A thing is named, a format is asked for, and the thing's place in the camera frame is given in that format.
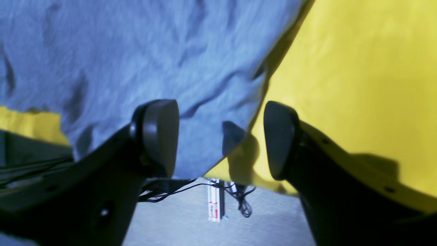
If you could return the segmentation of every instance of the gray carpet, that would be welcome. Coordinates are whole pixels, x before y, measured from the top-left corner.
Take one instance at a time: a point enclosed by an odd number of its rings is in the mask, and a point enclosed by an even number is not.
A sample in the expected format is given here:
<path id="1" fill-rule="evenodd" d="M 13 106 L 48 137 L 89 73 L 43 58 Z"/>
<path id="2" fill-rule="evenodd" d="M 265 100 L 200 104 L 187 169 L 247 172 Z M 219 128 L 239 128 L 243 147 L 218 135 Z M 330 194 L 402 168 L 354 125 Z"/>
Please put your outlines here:
<path id="1" fill-rule="evenodd" d="M 229 218 L 220 223 L 208 221 L 206 186 L 159 203 L 139 203 L 124 246 L 315 245 L 298 198 L 257 189 L 247 200 L 253 209 L 250 218 L 244 218 L 237 201 L 226 194 Z"/>

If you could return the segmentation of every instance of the yellow cloth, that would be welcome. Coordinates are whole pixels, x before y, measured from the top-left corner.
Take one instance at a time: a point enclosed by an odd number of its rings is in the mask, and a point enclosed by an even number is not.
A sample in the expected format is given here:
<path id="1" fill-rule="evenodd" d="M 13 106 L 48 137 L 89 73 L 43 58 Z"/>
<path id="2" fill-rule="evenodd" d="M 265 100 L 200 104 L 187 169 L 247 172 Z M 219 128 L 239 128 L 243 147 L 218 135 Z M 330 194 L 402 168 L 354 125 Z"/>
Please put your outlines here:
<path id="1" fill-rule="evenodd" d="M 429 0 L 316 0 L 271 77 L 255 138 L 207 176 L 295 192 L 268 169 L 263 113 L 274 100 L 349 152 L 398 161 L 402 183 L 437 196 L 436 12 Z M 66 143 L 53 114 L 0 109 L 0 129 Z"/>

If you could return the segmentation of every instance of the blue-gray fabric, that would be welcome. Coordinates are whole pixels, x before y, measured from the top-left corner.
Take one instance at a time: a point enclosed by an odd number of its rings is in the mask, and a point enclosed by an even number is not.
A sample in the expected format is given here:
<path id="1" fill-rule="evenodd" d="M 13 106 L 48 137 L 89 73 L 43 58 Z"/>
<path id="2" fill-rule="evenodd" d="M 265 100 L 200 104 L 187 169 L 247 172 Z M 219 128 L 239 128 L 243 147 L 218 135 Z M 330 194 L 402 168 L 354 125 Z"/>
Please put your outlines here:
<path id="1" fill-rule="evenodd" d="M 160 98 L 180 107 L 175 178 L 222 155 L 222 124 L 247 126 L 262 61 L 301 0 L 2 0 L 0 105 L 60 113 L 76 160 Z"/>

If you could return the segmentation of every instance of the gray cloth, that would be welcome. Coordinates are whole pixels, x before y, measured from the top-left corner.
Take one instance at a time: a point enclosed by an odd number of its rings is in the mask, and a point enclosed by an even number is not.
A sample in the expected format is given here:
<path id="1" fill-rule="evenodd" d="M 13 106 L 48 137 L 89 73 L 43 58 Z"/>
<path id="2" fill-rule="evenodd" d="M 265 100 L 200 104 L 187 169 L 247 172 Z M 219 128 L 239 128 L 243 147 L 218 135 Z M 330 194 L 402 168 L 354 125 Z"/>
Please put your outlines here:
<path id="1" fill-rule="evenodd" d="M 222 123 L 247 129 L 301 1 L 1 0 L 0 105 L 60 113 L 79 160 L 138 105 L 175 98 L 175 178 L 202 176 L 223 157 Z"/>

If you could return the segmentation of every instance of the black cable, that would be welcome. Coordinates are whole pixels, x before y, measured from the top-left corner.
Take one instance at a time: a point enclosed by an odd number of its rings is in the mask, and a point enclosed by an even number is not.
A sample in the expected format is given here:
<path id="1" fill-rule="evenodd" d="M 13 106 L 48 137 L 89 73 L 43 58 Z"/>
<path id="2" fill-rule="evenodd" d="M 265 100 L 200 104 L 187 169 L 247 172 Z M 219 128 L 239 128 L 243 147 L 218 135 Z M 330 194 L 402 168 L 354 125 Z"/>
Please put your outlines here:
<path id="1" fill-rule="evenodd" d="M 58 161 L 58 162 L 54 162 L 54 163 L 52 163 L 50 166 L 48 166 L 48 167 L 46 167 L 46 168 L 38 169 L 38 170 L 35 170 L 35 171 L 31 171 L 31 172 L 25 173 L 25 174 L 23 174 L 23 175 L 20 175 L 20 176 L 14 177 L 14 178 L 12 178 L 12 179 L 10 179 L 10 180 L 4 182 L 4 183 L 0 183 L 0 188 L 7 188 L 6 185 L 8 185 L 8 184 L 10 184 L 10 183 L 12 183 L 12 182 L 18 181 L 18 180 L 23 179 L 23 178 L 28 177 L 28 176 L 33 176 L 33 175 L 41 174 L 41 173 L 43 173 L 43 172 L 46 172 L 46 171 L 48 171 L 48 170 L 50 170 L 50 169 L 56 167 L 56 166 L 59 165 L 59 164 L 74 161 L 72 157 L 64 157 L 64 158 L 56 158 L 56 159 L 52 159 L 52 160 L 45 160 L 45 161 L 38 161 L 38 162 L 30 162 L 30 163 L 37 164 L 37 163 L 43 163 L 43 162 L 51 162 L 51 161 L 53 161 L 53 160 L 60 160 L 60 161 Z"/>
<path id="2" fill-rule="evenodd" d="M 13 165 L 13 167 L 14 167 L 14 169 L 20 168 L 20 170 L 26 170 L 26 169 L 31 169 L 32 167 L 34 167 L 35 164 L 48 163 L 48 162 L 54 162 L 54 161 L 62 161 L 62 160 L 65 160 L 66 158 L 72 158 L 72 156 L 69 155 L 69 156 L 63 156 L 63 157 L 58 157 L 58 158 L 53 158 L 53 159 L 46 159 L 46 160 L 40 160 L 40 161 L 34 161 L 34 162 L 21 163 L 21 164 Z"/>
<path id="3" fill-rule="evenodd" d="M 249 195 L 250 193 L 252 193 L 253 191 L 255 191 L 256 187 L 254 187 L 253 189 L 251 189 L 248 192 L 245 192 L 245 190 L 247 188 L 246 186 L 241 186 L 241 185 L 236 185 L 236 184 L 233 184 L 230 186 L 224 186 L 223 184 L 216 183 L 212 179 L 208 179 L 208 180 L 210 182 L 213 182 L 214 184 L 200 183 L 200 184 L 196 184 L 196 185 L 190 186 L 188 188 L 185 188 L 183 190 L 178 190 L 178 191 L 175 191 L 172 193 L 167 193 L 167 194 L 157 194 L 155 191 L 151 191 L 151 192 L 147 193 L 146 195 L 140 196 L 139 202 L 156 203 L 156 202 L 160 202 L 160 201 L 164 200 L 165 198 L 167 198 L 173 194 L 181 193 L 181 192 L 184 192 L 186 190 L 189 190 L 189 189 L 197 187 L 197 186 L 208 185 L 208 186 L 212 186 L 212 187 L 216 187 L 216 188 L 223 188 L 230 196 L 235 198 L 238 201 L 238 210 L 240 211 L 241 215 L 243 215 L 245 218 L 249 218 L 252 215 L 252 206 L 246 201 L 246 196 Z M 232 188 L 232 186 L 236 187 L 236 192 L 230 191 L 230 188 Z"/>
<path id="4" fill-rule="evenodd" d="M 146 195 L 140 196 L 139 199 L 138 199 L 138 202 L 152 202 L 152 203 L 159 202 L 159 201 L 162 201 L 165 198 L 167 198 L 167 197 L 169 197 L 169 196 L 171 196 L 173 194 L 181 193 L 181 192 L 184 192 L 186 190 L 189 190 L 191 188 L 194 188 L 194 187 L 197 187 L 197 186 L 201 186 L 201 185 L 208 185 L 208 186 L 213 186 L 213 187 L 220 188 L 219 184 L 200 183 L 200 184 L 196 184 L 196 185 L 190 186 L 188 188 L 185 188 L 183 190 L 178 190 L 178 191 L 175 191 L 175 192 L 172 192 L 172 193 L 167 193 L 167 194 L 151 194 L 151 193 L 155 192 L 155 191 L 151 191 L 151 192 L 147 193 Z M 225 188 L 225 189 L 226 188 L 231 188 L 231 187 L 232 186 L 225 186 L 225 187 L 222 186 L 222 188 Z"/>
<path id="5" fill-rule="evenodd" d="M 186 185 L 191 184 L 196 180 L 197 179 L 191 179 L 186 183 Z M 158 202 L 158 201 L 164 200 L 164 198 L 163 199 L 154 199 L 154 200 L 151 199 L 154 197 L 158 197 L 159 195 L 162 195 L 164 193 L 167 193 L 167 192 L 164 192 L 162 190 L 162 188 L 160 187 L 160 181 L 161 180 L 157 180 L 157 181 L 154 181 L 154 182 L 147 184 L 146 186 L 143 186 L 143 188 L 141 189 L 141 194 L 146 192 L 146 191 L 149 191 L 149 192 L 147 194 L 139 196 L 138 202 Z"/>
<path id="6" fill-rule="evenodd" d="M 255 191 L 256 187 L 248 192 L 245 192 L 246 186 L 236 185 L 236 189 L 236 192 L 225 191 L 238 201 L 238 210 L 241 215 L 249 218 L 252 215 L 252 206 L 247 202 L 246 196 Z"/>

